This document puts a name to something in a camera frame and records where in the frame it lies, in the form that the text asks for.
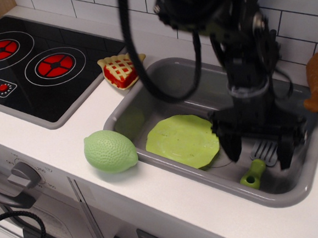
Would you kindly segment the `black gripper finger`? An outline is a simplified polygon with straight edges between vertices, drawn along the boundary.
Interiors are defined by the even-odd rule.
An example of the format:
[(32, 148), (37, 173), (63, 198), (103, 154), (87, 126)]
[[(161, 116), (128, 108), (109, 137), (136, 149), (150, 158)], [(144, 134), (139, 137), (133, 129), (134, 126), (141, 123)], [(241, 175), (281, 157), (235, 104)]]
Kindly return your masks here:
[(294, 152), (299, 149), (301, 145), (300, 142), (291, 137), (280, 139), (277, 147), (277, 156), (281, 170), (286, 170), (291, 166)]
[(234, 134), (224, 134), (219, 136), (219, 141), (228, 158), (233, 162), (238, 162), (242, 153), (242, 138)]

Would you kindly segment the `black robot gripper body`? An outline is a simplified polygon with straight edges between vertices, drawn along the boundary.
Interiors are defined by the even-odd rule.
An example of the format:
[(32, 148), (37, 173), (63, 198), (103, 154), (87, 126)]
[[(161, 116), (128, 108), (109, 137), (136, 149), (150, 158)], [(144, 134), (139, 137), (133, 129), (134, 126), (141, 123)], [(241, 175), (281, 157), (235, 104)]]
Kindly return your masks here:
[(210, 112), (208, 117), (214, 134), (234, 134), (276, 140), (291, 137), (304, 143), (306, 119), (276, 104), (273, 88), (249, 97), (233, 97), (233, 106)]

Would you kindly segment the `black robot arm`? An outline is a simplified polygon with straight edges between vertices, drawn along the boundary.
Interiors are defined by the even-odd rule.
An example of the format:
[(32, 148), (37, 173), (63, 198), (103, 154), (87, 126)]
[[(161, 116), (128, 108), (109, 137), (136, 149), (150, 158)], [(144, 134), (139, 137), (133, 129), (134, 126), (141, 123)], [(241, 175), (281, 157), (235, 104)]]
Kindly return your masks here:
[(212, 131), (229, 159), (237, 162), (243, 137), (277, 142), (281, 169), (291, 166), (294, 150), (306, 139), (301, 115), (279, 106), (293, 88), (278, 94), (272, 76), (279, 45), (255, 0), (157, 0), (155, 12), (168, 26), (208, 36), (227, 74), (233, 105), (209, 113)]

